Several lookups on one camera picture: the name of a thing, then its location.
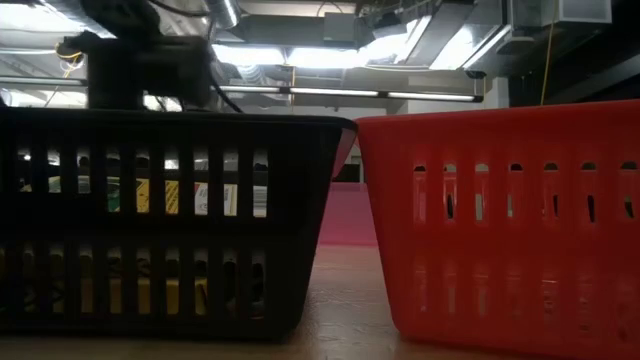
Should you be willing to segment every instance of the ceiling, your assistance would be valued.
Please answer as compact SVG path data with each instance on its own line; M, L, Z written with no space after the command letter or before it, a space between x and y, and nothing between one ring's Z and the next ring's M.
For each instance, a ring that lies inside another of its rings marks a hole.
M7 54L2 53L1 49L52 50L64 36L74 35L83 27L92 25L86 22L84 17L76 16L79 0L50 0L45 3L46 7L41 6L42 3L35 0L33 3L38 4L37 7L7 4L8 2L10 1L0 0L0 7L4 7L0 10L0 75L62 77L65 70L68 69L68 64L61 65L55 54ZM198 1L165 0L165 3L186 10L203 8L202 3ZM381 16L385 13L396 12L398 14L396 19L400 25L395 27L402 29L405 27L408 29L406 25L412 20L417 21L425 16L430 17L426 30L417 33L418 40L415 48L405 61L395 63L393 57L397 54L392 54L391 57L381 60L373 62L369 60L365 66L335 69L296 67L295 70L292 70L290 67L277 64L257 65L257 70L254 70L259 71L262 79L260 80L262 83L257 85L276 84L312 88L477 95L485 89L483 86L479 86L478 80L471 79L462 71L462 65L480 49L488 48L486 54L480 57L468 70L485 72L489 79L495 76L525 74L543 63L546 58L548 26L520 27L524 36L529 37L531 41L525 50L515 54L499 55L496 52L503 43L502 39L498 39L501 41L496 41L492 46L488 46L490 45L489 40L496 36L498 30L503 29L511 22L511 18L508 16L509 9L503 7L503 0L476 0L475 2L473 0L415 2L364 0L336 3L312 0L238 0L238 4L243 11L240 25L234 29L218 31L214 42L229 45L229 41L233 40L236 43L231 45L247 47L256 45L252 42L255 40L261 42L259 44L261 47L277 48L285 58L289 59L292 56L292 51L296 48L304 47L306 43L316 46L318 39L327 48L362 49L372 44L370 42L373 39L371 34L380 30L376 27L381 23ZM353 35L345 35L344 31L332 35L335 37L344 36L346 40L338 39L340 40L338 41L337 38L332 38L329 41L327 34L335 30L327 27L329 19L331 21L334 21L334 18L337 19L335 20L337 22L332 24L339 28L344 23L344 19L348 20L349 18L349 16L340 18L340 12L351 14L352 20L350 21L353 21L354 14L357 14L356 22L359 22L361 27L358 27L360 25L356 26ZM203 19L185 18L163 10L158 10L158 14L161 20L160 30L167 35L202 35L206 32L207 23ZM601 24L562 25L564 24L559 23L554 33L556 44L554 57L562 56L562 54L588 41L603 26ZM402 46L407 46L411 31L404 36ZM220 77L227 82L248 83L246 77L243 77L241 67L229 63L219 63L216 69L218 69ZM85 69L79 68L72 71L69 77L84 78ZM487 84L489 84L489 87L486 88L488 91L491 89L491 81L487 81ZM54 90L51 88L35 89L29 86L14 86L14 88L40 100L47 100L51 90ZM65 90L82 91L82 89L72 88ZM403 102L389 99L328 96L230 95L241 106L261 107L293 104L296 106L393 109L399 107Z

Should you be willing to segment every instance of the basket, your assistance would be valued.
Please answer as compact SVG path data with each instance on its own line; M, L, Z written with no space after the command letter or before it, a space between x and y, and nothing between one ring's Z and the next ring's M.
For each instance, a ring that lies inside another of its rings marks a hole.
M406 337L640 358L640 102L358 120Z
M355 132L330 117L0 109L0 330L282 338Z

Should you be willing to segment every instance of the ceiling light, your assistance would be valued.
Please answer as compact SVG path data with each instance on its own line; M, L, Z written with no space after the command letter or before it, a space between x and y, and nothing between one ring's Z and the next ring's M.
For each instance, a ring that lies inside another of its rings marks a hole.
M505 35L507 35L511 31L511 25L506 25L500 32L493 37L488 43L486 43L478 52L475 53L467 62L462 65L463 69L468 69L471 65L475 64L480 58L482 58L490 49L492 49L498 41L502 40Z
M475 96L471 96L471 95L427 94L427 93L418 93L418 92L389 92L388 96L393 99L462 101L462 102L472 102L476 99Z
M310 69L352 69L366 65L367 60L353 49L295 48L287 63Z
M284 56L279 48L213 45L221 62L240 65L282 65Z
M404 44L404 47L398 52L396 56L396 60L394 61L396 64L407 60L409 55L413 52L413 49L416 47L416 44L422 37L422 34L427 29L427 25L431 21L431 16L425 16L420 20L413 20L407 24L407 32L410 34L407 38L407 41Z
M314 89L314 88L291 88L292 94L310 94L310 95L338 95L338 96L357 96L357 97L377 97L377 91L370 90L341 90L341 89Z
M226 92L240 92L240 93L256 93L256 94L277 94L280 92L280 88L271 86L235 86L235 85L222 85L220 88Z
M473 49L473 34L465 25L449 40L429 69L456 70L473 54Z

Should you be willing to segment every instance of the wire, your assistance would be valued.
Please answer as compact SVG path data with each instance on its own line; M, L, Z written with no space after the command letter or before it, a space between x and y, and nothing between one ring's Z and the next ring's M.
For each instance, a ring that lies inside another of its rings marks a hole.
M54 50L55 50L55 52L56 52L56 55L58 55L58 57L59 57L60 59L74 59L74 58L77 58L78 56L82 55L82 51L78 51L77 53L75 53L75 54L71 54L71 55L61 55L61 54L58 52L58 47L59 47L59 46L60 46L60 43L57 43L57 44L56 44L56 47L54 48Z
M168 11L176 15L182 15L185 17L207 17L210 15L208 11L191 12L191 11L180 10L180 9L174 8L173 6L169 6L160 0L149 0L149 2L165 11Z
M338 4L334 3L333 1L323 1L322 4L320 4L320 7L318 8L318 11L316 11L316 17L320 16L320 10L322 10L322 8L327 5L327 3L335 6L339 11L340 14L344 14L344 11L342 11L342 8L340 6L338 6Z
M227 105L229 105L229 107L232 108L233 111L237 112L238 114L244 113L244 111L242 111L242 109L240 109L240 107L236 105L236 103L234 103L233 100L229 99L229 97L227 96L227 94L224 93L222 88L220 88L220 85L218 85L218 82L216 81L216 78L213 76L213 73L211 71L209 71L209 80L211 80L211 85L213 85L213 88L216 90L216 93L218 93L218 96L220 96L222 101L227 103Z
M158 102L158 105L160 106L160 109L162 109L162 111L167 112L167 107L164 105L164 102L160 99L160 97L156 96L156 101Z
M553 1L553 21L549 30L549 44L547 45L547 62L544 66L544 81L542 82L542 95L540 96L540 106L544 105L544 98L547 95L547 82L549 80L549 64L551 63L551 43L553 40L553 29L558 20L558 0Z
M65 71L65 73L64 73L64 78L65 78L65 79L69 77L69 75L71 74L71 72L72 72L72 71L74 71L74 70L78 70L78 69L80 68L80 67L74 67L74 65L76 64L76 62L77 62L77 61L78 61L78 59L80 58L80 55L76 56L76 57L73 59L73 62L72 62L72 63L71 63L71 65L70 65L70 67L71 67L71 68L69 68L69 69L67 69L67 70ZM58 93L58 89L59 89L59 88L60 88L60 86L56 86L56 88L55 88L55 89L53 89L53 94L51 94L51 96L47 99L47 102L45 102L45 103L44 103L44 106L43 106L43 107L45 107L45 108L46 108L47 106L49 106L49 103L51 103L51 100L53 100L53 97L54 97L54 96L56 96L56 94Z

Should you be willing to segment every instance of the table surface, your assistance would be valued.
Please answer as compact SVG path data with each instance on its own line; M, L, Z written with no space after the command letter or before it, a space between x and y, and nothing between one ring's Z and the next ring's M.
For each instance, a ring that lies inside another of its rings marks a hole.
M284 344L3 336L0 354L35 360L522 358L403 340L391 321L378 249L345 246L317 249L302 322Z

